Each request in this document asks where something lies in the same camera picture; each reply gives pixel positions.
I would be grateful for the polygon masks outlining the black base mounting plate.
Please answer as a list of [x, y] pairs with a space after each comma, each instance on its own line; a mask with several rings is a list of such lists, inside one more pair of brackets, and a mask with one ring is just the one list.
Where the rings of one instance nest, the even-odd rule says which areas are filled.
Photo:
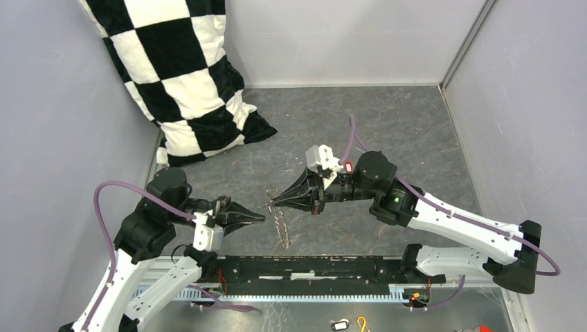
[[412, 263], [385, 256], [225, 256], [209, 261], [201, 283], [228, 295], [387, 295], [390, 285], [443, 284]]

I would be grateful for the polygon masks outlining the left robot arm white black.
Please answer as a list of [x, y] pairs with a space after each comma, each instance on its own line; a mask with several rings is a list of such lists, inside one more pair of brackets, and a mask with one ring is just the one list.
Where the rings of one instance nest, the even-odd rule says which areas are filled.
[[[142, 198], [126, 216], [115, 237], [110, 237], [100, 209], [100, 193], [109, 186], [124, 187]], [[264, 216], [220, 196], [214, 201], [191, 197], [186, 173], [167, 167], [141, 189], [122, 181], [106, 181], [95, 189], [93, 204], [107, 242], [109, 265], [88, 306], [61, 331], [144, 331], [181, 291], [198, 280], [209, 282], [217, 274], [217, 251], [222, 240], [246, 225], [261, 223]], [[176, 237], [176, 225], [194, 230], [183, 256], [140, 295], [133, 294], [145, 273]]]

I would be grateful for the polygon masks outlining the key with black tag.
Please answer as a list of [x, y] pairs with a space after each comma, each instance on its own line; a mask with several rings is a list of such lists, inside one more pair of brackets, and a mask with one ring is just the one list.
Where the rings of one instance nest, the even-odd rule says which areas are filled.
[[334, 332], [345, 331], [349, 327], [350, 327], [350, 322], [348, 320], [333, 321], [330, 324], [330, 328]]

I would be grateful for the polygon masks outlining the black white checkered pillow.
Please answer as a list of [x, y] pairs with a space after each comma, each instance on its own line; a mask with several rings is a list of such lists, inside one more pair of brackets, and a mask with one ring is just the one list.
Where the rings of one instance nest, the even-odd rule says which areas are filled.
[[163, 133], [160, 165], [201, 162], [276, 134], [244, 101], [224, 1], [83, 1], [125, 88]]

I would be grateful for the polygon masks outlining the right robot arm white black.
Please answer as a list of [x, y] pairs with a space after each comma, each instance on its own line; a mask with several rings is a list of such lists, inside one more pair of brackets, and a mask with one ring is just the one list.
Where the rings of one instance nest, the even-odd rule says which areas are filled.
[[445, 203], [397, 175], [381, 152], [367, 151], [356, 163], [340, 165], [328, 146], [306, 153], [301, 176], [271, 200], [272, 206], [320, 214], [327, 203], [371, 201], [369, 213], [387, 225], [438, 234], [454, 248], [407, 246], [400, 274], [408, 282], [429, 277], [464, 275], [490, 278], [520, 294], [535, 291], [541, 226], [485, 218]]

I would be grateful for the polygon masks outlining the orange carabiner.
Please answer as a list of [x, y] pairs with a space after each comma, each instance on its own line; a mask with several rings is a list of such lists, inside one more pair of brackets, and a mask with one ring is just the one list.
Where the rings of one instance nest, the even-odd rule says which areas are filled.
[[359, 316], [356, 319], [356, 323], [360, 332], [370, 332], [370, 329], [368, 328], [368, 322], [364, 316]]

